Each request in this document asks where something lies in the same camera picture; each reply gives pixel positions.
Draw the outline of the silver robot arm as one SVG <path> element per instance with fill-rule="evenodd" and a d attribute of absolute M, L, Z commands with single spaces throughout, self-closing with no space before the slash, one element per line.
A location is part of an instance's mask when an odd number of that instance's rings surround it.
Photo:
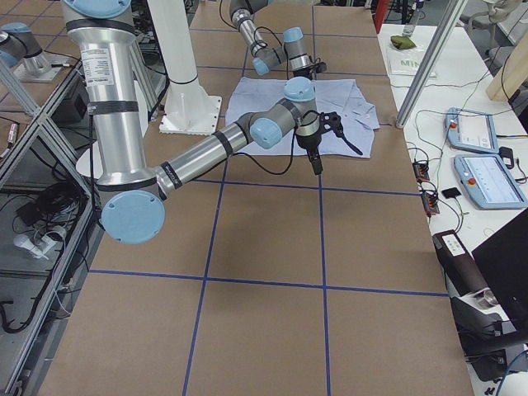
<path fill-rule="evenodd" d="M 68 36 L 80 49 L 90 125 L 97 132 L 101 155 L 102 174 L 96 182 L 101 225 L 116 241 L 138 244 L 154 238 L 164 224 L 163 201 L 171 191 L 249 144 L 270 149 L 292 134 L 308 154 L 314 173 L 323 170 L 318 147 L 327 132 L 342 136 L 341 119 L 336 113 L 317 109 L 310 77 L 318 65 L 307 54 L 301 29 L 287 30 L 278 49 L 269 48 L 260 37 L 252 16 L 264 6 L 263 1 L 233 1 L 229 18 L 246 41 L 259 74 L 288 63 L 294 76 L 270 110 L 249 112 L 218 129 L 221 100 L 207 94 L 199 83 L 182 2 L 148 5 L 170 82 L 162 128 L 205 135 L 183 154 L 150 167 L 134 88 L 130 2 L 63 2 Z"/>
<path fill-rule="evenodd" d="M 231 1 L 228 21 L 224 18 L 223 2 L 220 1 L 219 5 L 221 21 L 244 38 L 256 73 L 263 76 L 282 64 L 286 64 L 286 70 L 295 77 L 313 79 L 317 74 L 324 73 L 327 64 L 309 54 L 299 26 L 287 29 L 283 38 L 279 39 L 267 26 L 255 24 L 255 14 L 270 4 L 272 1 Z"/>

